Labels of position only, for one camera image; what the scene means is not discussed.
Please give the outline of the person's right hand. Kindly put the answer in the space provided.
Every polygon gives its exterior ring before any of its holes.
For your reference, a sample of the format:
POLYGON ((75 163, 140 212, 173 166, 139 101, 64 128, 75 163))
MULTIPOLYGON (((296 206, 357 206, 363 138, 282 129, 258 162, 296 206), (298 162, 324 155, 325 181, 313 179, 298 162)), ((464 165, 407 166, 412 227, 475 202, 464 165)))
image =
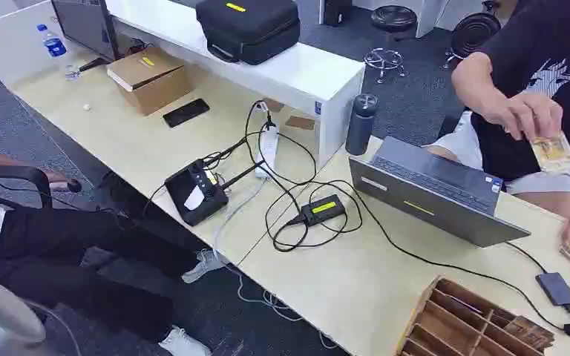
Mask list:
POLYGON ((563 109, 539 93, 520 93, 497 99, 481 113, 491 124, 500 125, 515 140, 551 138, 561 132, 563 109))

